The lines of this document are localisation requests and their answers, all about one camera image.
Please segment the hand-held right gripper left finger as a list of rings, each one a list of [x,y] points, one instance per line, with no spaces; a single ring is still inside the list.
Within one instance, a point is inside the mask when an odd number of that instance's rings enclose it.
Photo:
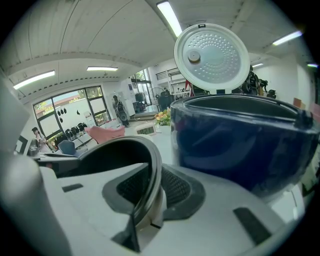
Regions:
[[[59,179],[71,205],[98,233],[123,248],[141,251],[136,226],[153,204],[148,163]]]

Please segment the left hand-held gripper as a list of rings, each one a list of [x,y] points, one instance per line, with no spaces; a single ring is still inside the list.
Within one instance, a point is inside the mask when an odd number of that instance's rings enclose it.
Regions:
[[[19,136],[15,152],[17,154],[36,158],[40,167],[47,167],[54,171],[57,177],[64,177],[77,170],[80,166],[80,159],[68,154],[40,153],[39,142],[36,138],[26,139]]]

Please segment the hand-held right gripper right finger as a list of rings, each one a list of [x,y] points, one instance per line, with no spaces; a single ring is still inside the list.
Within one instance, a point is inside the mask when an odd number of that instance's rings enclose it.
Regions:
[[[164,164],[163,225],[146,256],[268,256],[284,222],[258,197],[229,180]]]

